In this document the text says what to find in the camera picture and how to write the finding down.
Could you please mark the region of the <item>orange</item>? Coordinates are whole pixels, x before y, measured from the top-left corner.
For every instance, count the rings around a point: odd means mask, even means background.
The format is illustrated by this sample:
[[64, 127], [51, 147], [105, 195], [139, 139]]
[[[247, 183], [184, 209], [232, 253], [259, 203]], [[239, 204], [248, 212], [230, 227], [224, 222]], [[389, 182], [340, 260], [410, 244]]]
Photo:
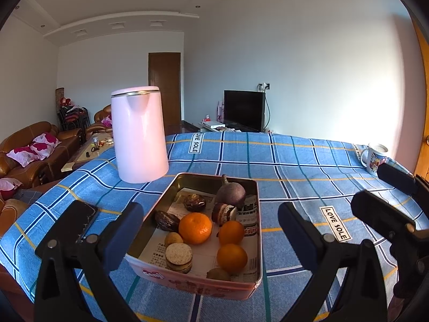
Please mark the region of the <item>orange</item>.
[[231, 275], [236, 275], [243, 271], [247, 262], [246, 251], [237, 244], [228, 243], [221, 246], [217, 251], [218, 265]]
[[244, 226], [236, 220], [230, 220], [219, 229], [218, 239], [222, 246], [230, 243], [239, 244], [243, 241], [244, 235]]
[[187, 244], [202, 244], [212, 234], [212, 221], [203, 213], [193, 212], [186, 214], [180, 220], [179, 234]]

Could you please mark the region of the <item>green-yellow small fruit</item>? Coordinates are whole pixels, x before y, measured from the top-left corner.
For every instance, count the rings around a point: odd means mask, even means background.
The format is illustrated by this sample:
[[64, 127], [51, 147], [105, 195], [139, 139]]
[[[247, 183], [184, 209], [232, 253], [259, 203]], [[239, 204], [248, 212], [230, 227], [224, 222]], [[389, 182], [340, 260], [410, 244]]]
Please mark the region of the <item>green-yellow small fruit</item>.
[[213, 268], [206, 273], [207, 279], [218, 280], [218, 281], [230, 281], [231, 276], [227, 271], [222, 268]]

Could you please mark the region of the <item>purple round radish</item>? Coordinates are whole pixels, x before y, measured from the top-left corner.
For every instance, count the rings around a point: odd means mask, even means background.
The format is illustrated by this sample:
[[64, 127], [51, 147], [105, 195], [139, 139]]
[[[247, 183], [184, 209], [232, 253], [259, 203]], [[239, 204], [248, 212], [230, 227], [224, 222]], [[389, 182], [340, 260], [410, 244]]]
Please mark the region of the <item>purple round radish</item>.
[[222, 175], [222, 186], [217, 191], [215, 203], [228, 204], [242, 208], [246, 199], [244, 187], [237, 182], [229, 182], [225, 174]]

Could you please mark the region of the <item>cartoon printed white mug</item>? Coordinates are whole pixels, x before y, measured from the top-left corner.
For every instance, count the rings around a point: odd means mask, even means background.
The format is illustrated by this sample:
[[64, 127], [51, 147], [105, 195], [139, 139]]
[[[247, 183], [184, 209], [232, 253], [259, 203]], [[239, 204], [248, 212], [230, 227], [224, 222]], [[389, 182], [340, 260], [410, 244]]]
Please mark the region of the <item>cartoon printed white mug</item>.
[[361, 152], [361, 164], [368, 173], [376, 175], [380, 164], [385, 163], [387, 153], [388, 149], [384, 145], [370, 145]]

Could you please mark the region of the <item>black phone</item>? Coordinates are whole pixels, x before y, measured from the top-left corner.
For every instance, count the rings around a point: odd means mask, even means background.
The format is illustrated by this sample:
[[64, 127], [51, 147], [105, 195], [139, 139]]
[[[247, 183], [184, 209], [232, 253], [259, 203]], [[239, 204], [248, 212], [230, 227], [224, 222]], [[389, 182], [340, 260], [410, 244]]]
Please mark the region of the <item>black phone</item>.
[[74, 201], [69, 207], [68, 215], [70, 228], [70, 242], [76, 243], [81, 240], [88, 228], [92, 225], [99, 213], [97, 206], [82, 201]]

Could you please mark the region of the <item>blue plaid tablecloth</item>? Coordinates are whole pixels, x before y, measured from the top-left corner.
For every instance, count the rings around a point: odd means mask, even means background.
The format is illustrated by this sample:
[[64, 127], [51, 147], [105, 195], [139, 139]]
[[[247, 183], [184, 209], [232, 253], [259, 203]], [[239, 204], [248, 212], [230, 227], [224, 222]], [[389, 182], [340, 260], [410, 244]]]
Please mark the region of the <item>blue plaid tablecloth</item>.
[[350, 202], [372, 191], [412, 218], [418, 228], [428, 218], [406, 194], [369, 174], [358, 146], [280, 134], [206, 133], [167, 137], [169, 171], [154, 182], [128, 184], [119, 178], [113, 149], [88, 162], [30, 206], [1, 239], [1, 265], [27, 297], [34, 298], [40, 260], [34, 251], [67, 206], [79, 199], [100, 207], [92, 232], [100, 233], [125, 206], [136, 201], [153, 207], [181, 172], [253, 179], [259, 189], [264, 274], [244, 301], [190, 294], [135, 274], [127, 262], [112, 272], [118, 290], [143, 321], [279, 321], [303, 290], [310, 273], [302, 268], [280, 228], [279, 205], [291, 201], [322, 233], [331, 228], [322, 208], [331, 206], [353, 243], [374, 242], [387, 293], [398, 279], [389, 243], [352, 215]]

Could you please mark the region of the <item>brown leather sofa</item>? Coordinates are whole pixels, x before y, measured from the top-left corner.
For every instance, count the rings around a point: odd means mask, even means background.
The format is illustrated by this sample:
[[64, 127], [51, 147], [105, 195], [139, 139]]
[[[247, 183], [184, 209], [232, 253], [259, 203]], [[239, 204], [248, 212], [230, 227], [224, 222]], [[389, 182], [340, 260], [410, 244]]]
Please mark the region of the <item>brown leather sofa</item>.
[[[59, 131], [54, 124], [39, 121], [1, 142], [1, 235], [31, 205], [35, 188], [59, 179], [83, 139], [81, 128]], [[23, 196], [26, 189], [31, 190], [30, 200]]]

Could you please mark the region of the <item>pink floral cushion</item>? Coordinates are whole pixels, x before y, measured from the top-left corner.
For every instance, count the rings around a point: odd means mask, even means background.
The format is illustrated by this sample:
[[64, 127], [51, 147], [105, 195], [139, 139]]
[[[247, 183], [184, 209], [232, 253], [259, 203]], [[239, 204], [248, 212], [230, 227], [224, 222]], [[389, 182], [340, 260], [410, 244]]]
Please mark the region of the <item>pink floral cushion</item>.
[[44, 132], [35, 137], [31, 144], [14, 148], [6, 156], [16, 161], [20, 166], [26, 167], [34, 161], [47, 159], [59, 145], [60, 141], [57, 137]]

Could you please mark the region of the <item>coffee table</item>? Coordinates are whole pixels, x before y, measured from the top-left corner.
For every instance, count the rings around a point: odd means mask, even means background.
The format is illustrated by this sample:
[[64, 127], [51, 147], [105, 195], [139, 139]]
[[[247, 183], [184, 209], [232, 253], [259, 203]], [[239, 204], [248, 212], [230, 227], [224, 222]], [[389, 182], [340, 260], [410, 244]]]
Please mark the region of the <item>coffee table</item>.
[[113, 147], [113, 137], [110, 133], [93, 134], [85, 144], [71, 157], [62, 167], [62, 173], [69, 173], [77, 170], [92, 159], [98, 158], [107, 149]]

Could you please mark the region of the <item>white pink electric kettle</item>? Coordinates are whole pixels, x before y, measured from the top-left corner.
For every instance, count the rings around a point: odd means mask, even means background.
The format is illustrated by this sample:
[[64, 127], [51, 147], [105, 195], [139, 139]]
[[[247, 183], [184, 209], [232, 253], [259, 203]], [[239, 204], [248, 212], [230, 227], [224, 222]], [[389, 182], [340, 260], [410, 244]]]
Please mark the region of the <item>white pink electric kettle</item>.
[[114, 150], [119, 177], [132, 184], [151, 182], [169, 169], [161, 93], [157, 86], [111, 93]]

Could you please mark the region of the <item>printed paper sheet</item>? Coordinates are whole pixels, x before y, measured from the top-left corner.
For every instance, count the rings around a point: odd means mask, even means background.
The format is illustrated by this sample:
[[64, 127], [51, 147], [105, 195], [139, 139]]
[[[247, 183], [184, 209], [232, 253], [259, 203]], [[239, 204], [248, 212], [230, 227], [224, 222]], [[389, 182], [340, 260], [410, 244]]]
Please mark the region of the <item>printed paper sheet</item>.
[[[189, 211], [185, 208], [184, 202], [186, 196], [196, 193], [206, 201], [206, 208], [203, 214], [210, 217], [215, 206], [215, 195], [202, 191], [192, 190], [190, 188], [181, 189], [174, 200], [168, 203], [167, 212], [181, 218], [186, 216]], [[239, 274], [232, 276], [233, 281], [237, 282], [255, 282], [260, 276], [260, 254], [259, 254], [259, 207], [257, 205], [257, 196], [246, 196], [245, 203], [236, 215], [236, 221], [240, 222], [245, 228], [245, 235], [240, 246], [246, 251], [248, 261], [246, 267]], [[220, 248], [220, 242], [217, 237], [220, 227], [217, 224], [212, 225], [212, 234], [209, 239], [199, 245], [192, 245], [193, 266], [190, 274], [198, 277], [206, 277], [206, 273], [218, 266], [217, 251]], [[164, 240], [167, 232], [156, 228], [150, 236], [145, 248], [139, 253], [138, 259], [151, 265], [161, 268], [167, 266], [165, 261]]]

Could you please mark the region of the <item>pink metal tin box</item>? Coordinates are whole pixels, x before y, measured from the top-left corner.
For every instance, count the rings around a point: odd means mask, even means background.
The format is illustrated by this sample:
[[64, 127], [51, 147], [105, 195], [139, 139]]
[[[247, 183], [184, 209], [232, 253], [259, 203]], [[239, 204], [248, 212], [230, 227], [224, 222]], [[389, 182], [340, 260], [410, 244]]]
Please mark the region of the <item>pink metal tin box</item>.
[[260, 226], [254, 180], [180, 173], [125, 259], [138, 276], [162, 286], [245, 300], [262, 281]]

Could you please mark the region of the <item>black television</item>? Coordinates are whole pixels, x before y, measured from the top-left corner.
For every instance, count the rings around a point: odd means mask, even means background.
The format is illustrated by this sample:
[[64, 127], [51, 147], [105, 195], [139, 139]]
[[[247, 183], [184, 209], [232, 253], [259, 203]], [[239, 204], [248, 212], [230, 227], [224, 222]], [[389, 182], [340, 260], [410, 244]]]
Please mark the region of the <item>black television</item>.
[[224, 122], [250, 131], [263, 131], [265, 93], [226, 89], [224, 91]]

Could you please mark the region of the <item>dark brown door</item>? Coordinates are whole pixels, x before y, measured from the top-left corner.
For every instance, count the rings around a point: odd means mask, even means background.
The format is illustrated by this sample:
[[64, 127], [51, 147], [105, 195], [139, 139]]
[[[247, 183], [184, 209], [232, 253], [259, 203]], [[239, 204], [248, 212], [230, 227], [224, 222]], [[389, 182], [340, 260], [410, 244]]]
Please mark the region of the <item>dark brown door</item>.
[[161, 93], [165, 134], [180, 131], [181, 81], [179, 52], [153, 52], [148, 54], [148, 82]]

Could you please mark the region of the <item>wall power socket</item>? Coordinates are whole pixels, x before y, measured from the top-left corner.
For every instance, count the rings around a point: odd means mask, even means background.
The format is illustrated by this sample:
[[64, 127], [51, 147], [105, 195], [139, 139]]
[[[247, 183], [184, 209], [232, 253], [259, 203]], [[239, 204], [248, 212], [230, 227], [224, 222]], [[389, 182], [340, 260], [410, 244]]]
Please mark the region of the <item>wall power socket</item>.
[[269, 83], [261, 83], [259, 84], [261, 91], [267, 91], [271, 88], [271, 85]]

